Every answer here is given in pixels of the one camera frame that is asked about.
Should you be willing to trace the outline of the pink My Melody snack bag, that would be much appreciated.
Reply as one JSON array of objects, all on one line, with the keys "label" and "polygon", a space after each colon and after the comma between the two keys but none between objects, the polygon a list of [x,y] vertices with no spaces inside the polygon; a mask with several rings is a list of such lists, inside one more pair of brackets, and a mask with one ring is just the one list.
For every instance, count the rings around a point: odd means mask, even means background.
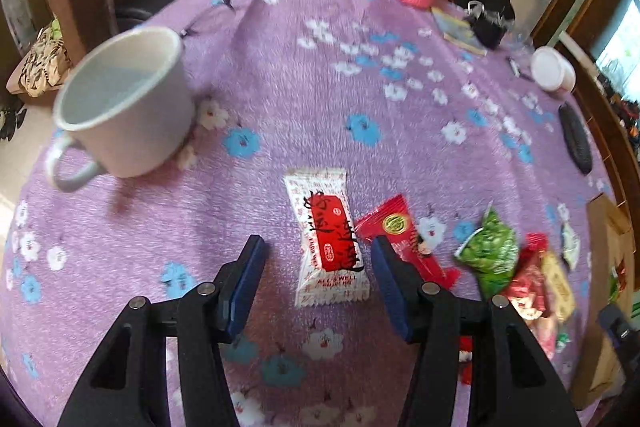
[{"label": "pink My Melody snack bag", "polygon": [[555,356],[558,320],[552,306],[544,300],[524,298],[518,305],[518,313],[534,334],[549,360]]}]

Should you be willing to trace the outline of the biscuit cracker clear packet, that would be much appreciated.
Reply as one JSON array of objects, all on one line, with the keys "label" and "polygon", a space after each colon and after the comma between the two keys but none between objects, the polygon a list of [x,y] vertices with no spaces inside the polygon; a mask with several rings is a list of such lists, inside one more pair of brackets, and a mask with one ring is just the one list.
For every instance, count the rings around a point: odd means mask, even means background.
[{"label": "biscuit cracker clear packet", "polygon": [[554,314],[560,323],[564,323],[574,313],[576,300],[563,265],[556,254],[545,251],[540,258],[540,269],[552,296]]}]

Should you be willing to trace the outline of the dark red triangular snack bag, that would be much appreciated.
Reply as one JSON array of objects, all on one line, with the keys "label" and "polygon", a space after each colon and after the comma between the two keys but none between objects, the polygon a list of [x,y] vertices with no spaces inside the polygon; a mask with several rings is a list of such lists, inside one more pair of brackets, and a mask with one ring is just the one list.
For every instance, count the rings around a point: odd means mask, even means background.
[{"label": "dark red triangular snack bag", "polygon": [[528,233],[512,280],[501,291],[525,321],[535,321],[547,311],[546,281],[541,271],[547,247],[548,237],[544,233]]}]

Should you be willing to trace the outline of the pale green white snack packet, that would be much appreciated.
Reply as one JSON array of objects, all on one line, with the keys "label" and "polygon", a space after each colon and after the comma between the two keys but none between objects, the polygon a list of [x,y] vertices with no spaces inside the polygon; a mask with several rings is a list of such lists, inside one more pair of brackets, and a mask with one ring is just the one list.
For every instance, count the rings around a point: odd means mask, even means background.
[{"label": "pale green white snack packet", "polygon": [[580,257],[580,238],[565,221],[562,224],[562,258],[570,271],[575,271]]}]

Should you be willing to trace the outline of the green pea snack packet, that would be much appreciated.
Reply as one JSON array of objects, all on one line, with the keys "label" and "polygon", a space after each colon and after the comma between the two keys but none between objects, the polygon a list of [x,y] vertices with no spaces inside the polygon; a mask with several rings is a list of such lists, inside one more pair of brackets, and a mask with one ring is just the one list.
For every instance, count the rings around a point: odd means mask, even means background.
[{"label": "green pea snack packet", "polygon": [[457,262],[474,273],[480,295],[488,300],[509,285],[518,265],[518,239],[493,205],[484,213],[480,227],[454,253]]}]

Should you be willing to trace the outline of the red cartoon snack packet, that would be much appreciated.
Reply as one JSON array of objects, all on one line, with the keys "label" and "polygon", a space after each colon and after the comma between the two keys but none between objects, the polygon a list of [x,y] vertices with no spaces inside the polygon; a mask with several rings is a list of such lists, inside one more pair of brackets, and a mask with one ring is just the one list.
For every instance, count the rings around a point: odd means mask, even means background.
[{"label": "red cartoon snack packet", "polygon": [[396,255],[410,263],[425,282],[451,289],[460,277],[456,268],[443,268],[410,216],[404,195],[398,194],[356,221],[357,236],[367,243],[385,236]]}]

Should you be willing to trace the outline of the white red candy packet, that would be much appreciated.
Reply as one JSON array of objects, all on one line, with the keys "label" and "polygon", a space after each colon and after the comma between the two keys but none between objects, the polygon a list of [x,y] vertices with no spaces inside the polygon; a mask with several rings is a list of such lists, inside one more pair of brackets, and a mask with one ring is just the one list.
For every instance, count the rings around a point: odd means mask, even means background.
[{"label": "white red candy packet", "polygon": [[291,169],[283,181],[302,234],[295,306],[367,300],[370,281],[349,211],[346,170]]}]

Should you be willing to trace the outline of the brown cardboard box tray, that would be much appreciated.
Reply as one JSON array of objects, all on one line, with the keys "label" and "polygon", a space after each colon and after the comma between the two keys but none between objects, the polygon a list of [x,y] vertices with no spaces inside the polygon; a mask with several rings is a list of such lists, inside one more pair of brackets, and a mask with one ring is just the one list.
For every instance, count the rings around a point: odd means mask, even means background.
[{"label": "brown cardboard box tray", "polygon": [[610,299],[612,273],[622,270],[626,282],[618,294],[617,306],[629,314],[634,300],[636,245],[631,222],[604,194],[588,202],[587,216],[591,251],[589,307],[582,352],[570,384],[570,399],[578,411],[600,399],[620,371],[611,340],[598,324],[598,314]]}]

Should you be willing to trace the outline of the black glasses case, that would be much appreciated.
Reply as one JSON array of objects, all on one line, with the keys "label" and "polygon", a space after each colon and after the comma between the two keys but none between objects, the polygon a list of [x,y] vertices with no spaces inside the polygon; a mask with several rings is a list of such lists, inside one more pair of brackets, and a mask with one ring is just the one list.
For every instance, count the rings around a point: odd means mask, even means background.
[{"label": "black glasses case", "polygon": [[568,103],[559,106],[558,114],[568,155],[582,174],[589,174],[592,170],[592,155],[582,121]]}]

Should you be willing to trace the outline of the white plastic jar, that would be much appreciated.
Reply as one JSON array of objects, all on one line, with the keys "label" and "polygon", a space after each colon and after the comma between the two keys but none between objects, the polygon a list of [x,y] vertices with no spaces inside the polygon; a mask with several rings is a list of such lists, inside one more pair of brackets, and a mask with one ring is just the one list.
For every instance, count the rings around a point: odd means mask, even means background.
[{"label": "white plastic jar", "polygon": [[530,72],[538,87],[546,92],[570,92],[575,87],[573,65],[550,46],[536,49],[530,60]]}]

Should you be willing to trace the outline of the white ceramic mug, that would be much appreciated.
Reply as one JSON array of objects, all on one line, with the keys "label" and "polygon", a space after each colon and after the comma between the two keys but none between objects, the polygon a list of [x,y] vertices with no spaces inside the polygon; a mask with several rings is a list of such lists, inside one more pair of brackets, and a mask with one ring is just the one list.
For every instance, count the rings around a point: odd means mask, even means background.
[{"label": "white ceramic mug", "polygon": [[139,26],[82,59],[53,107],[62,134],[44,160],[52,186],[72,193],[104,174],[137,178],[177,152],[196,115],[183,51],[174,30]]}]

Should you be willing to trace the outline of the purple floral tablecloth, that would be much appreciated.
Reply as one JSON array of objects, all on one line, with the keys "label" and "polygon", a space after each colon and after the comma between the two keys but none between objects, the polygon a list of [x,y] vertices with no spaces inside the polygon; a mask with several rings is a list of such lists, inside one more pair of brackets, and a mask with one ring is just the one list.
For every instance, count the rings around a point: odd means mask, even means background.
[{"label": "purple floral tablecloth", "polygon": [[58,422],[94,349],[127,301],[176,298],[234,259],[270,248],[250,318],[222,359],[244,426],[393,426],[416,359],[378,291],[297,308],[302,234],[283,177],[343,168],[352,217],[404,195],[441,265],[493,205],[516,233],[580,257],[577,300],[554,365],[569,381],[586,323],[587,204],[611,192],[596,160],[568,155],[559,101],[515,78],[502,54],[470,57],[430,13],[397,0],[177,0],[156,26],[184,46],[202,106],[179,157],[144,178],[52,187],[35,165],[17,199],[1,280],[1,342],[17,392]]}]

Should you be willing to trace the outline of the small black container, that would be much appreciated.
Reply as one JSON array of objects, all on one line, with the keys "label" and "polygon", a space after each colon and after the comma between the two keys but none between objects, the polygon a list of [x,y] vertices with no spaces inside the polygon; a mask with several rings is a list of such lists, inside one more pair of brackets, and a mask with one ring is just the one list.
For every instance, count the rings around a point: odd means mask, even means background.
[{"label": "small black container", "polygon": [[469,23],[480,44],[490,50],[498,49],[503,37],[515,24],[513,17],[489,11],[482,2],[476,0],[466,6],[464,20]]}]

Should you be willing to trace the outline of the small booklet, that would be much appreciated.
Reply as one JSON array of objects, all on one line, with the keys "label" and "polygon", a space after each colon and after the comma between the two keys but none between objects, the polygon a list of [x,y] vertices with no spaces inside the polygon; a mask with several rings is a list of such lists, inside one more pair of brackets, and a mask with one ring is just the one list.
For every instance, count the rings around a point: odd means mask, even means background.
[{"label": "small booklet", "polygon": [[459,20],[439,8],[431,8],[431,12],[445,40],[466,52],[479,56],[487,55],[487,49],[477,39],[468,22]]}]

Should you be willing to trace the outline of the wooden brick-pattern counter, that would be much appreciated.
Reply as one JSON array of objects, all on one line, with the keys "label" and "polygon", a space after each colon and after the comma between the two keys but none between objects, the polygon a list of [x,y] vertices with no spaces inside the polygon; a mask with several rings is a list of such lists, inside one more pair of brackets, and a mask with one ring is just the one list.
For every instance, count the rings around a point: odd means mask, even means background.
[{"label": "wooden brick-pattern counter", "polygon": [[574,98],[611,181],[612,199],[629,213],[639,209],[639,165],[626,124],[636,115],[622,107],[613,73],[597,63],[597,54],[613,35],[625,0],[550,0],[532,31],[537,46],[548,44],[574,66]]}]

